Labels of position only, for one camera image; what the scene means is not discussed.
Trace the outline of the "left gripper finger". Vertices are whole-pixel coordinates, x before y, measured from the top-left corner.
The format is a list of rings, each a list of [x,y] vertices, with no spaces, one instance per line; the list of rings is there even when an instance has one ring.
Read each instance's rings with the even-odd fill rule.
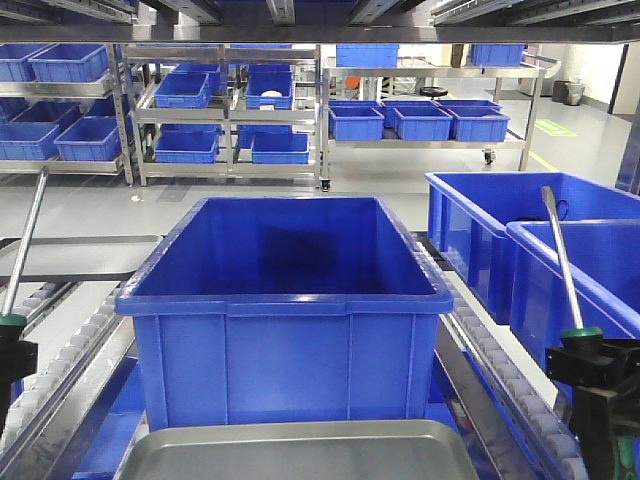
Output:
[[[36,372],[38,345],[17,339],[1,339],[1,429],[12,403],[12,385]]]

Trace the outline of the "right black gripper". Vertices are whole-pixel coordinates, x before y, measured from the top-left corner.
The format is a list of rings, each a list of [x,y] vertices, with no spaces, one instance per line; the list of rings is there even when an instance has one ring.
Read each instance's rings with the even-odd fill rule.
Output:
[[[545,373],[576,387],[570,427],[587,476],[637,479],[639,377],[630,377],[639,372],[639,340],[568,338],[563,343],[546,349]]]

